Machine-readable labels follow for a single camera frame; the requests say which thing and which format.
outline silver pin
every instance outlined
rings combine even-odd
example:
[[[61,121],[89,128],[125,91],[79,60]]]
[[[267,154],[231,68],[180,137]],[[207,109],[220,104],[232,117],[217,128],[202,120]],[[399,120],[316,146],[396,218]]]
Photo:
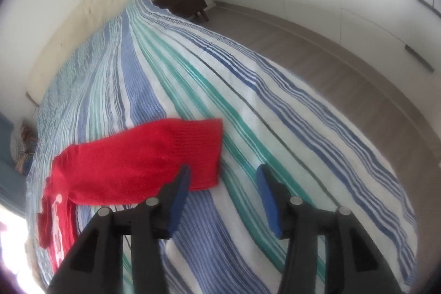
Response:
[[[293,196],[289,199],[289,202],[295,206],[298,206],[303,203],[303,200],[300,197]]]
[[[105,216],[107,216],[109,213],[110,213],[110,208],[109,208],[109,207],[101,207],[101,208],[98,210],[98,215],[99,215],[100,217],[105,217]]]
[[[156,197],[149,197],[146,199],[147,206],[153,207],[156,206],[159,203],[159,199]]]
[[[340,212],[342,215],[350,215],[351,214],[351,210],[348,207],[345,207],[345,206],[341,206],[338,209],[338,212]]]

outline blue gripper pad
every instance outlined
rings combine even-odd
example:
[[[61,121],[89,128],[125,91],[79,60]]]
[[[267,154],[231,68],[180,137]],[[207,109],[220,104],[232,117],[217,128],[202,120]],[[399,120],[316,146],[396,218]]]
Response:
[[[172,236],[178,228],[179,220],[181,219],[181,214],[184,210],[185,200],[187,199],[188,191],[190,189],[191,170],[189,166],[183,166],[181,173],[179,173],[178,176],[181,176],[180,184],[169,212],[170,217],[167,230],[170,236]]]
[[[274,194],[270,189],[268,183],[268,173],[270,170],[266,165],[260,165],[256,171],[257,189],[259,190],[260,198],[262,199],[263,207],[265,209],[266,218],[270,229],[274,232],[277,238],[282,236],[282,227],[279,217],[279,209],[276,204]]]

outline red sweater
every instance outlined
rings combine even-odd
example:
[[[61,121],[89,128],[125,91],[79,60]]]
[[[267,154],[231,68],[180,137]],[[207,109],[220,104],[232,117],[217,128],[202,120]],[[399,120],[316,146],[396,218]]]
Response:
[[[190,190],[217,184],[222,120],[149,122],[88,144],[70,145],[54,158],[37,214],[40,246],[58,269],[77,239],[76,205],[136,204],[172,181],[184,164]]]

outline beige headboard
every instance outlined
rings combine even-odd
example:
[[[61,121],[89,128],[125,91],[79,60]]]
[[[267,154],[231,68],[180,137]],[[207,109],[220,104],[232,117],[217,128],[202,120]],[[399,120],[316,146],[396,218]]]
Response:
[[[26,86],[26,96],[39,105],[52,79],[73,51],[130,0],[82,0],[61,24],[38,56]]]

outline nightstand leg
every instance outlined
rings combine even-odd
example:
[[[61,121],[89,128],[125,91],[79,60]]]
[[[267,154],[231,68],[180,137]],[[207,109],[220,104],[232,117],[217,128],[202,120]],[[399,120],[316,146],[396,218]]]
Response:
[[[205,11],[202,9],[202,10],[200,10],[200,12],[201,12],[202,18],[204,18],[204,20],[205,20],[206,22],[208,22],[208,17],[207,17],[207,15],[205,14]]]

